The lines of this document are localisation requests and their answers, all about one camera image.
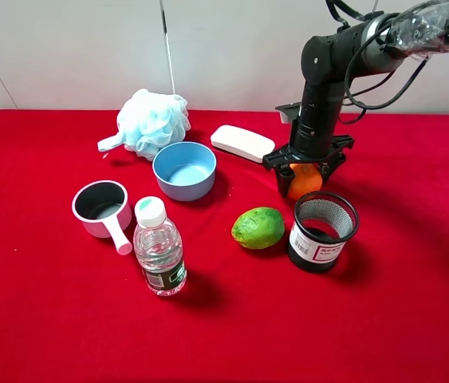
blue bowl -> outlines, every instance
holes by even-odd
[[[160,189],[177,201],[193,201],[214,186],[217,159],[206,146],[182,141],[162,149],[153,160]]]

water bottle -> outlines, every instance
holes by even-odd
[[[136,218],[134,249],[148,287],[157,295],[176,294],[185,284],[187,271],[175,224],[157,197],[141,199],[136,205]]]

red table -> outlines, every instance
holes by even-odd
[[[230,236],[244,211],[293,223],[273,172],[216,152],[203,199],[164,197],[187,285],[145,286],[133,255],[72,217],[77,190],[111,179],[131,202],[163,197],[151,164],[98,140],[116,112],[0,111],[0,382],[449,381],[449,116],[369,115],[326,185],[360,229],[327,274],[298,270],[286,237],[247,251]],[[189,140],[234,124],[284,144],[276,113],[191,112]],[[131,236],[135,225],[127,235]]]

bottle cap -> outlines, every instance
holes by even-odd
[[[144,227],[157,227],[166,219],[166,207],[157,197],[144,197],[136,203],[137,223]]]

white pot handle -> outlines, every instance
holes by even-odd
[[[116,251],[119,255],[127,255],[132,251],[132,244],[128,241],[123,230],[121,230],[120,223],[118,222],[117,215],[113,215],[104,219],[102,223],[107,228],[109,234],[112,236],[112,240],[116,245]]]

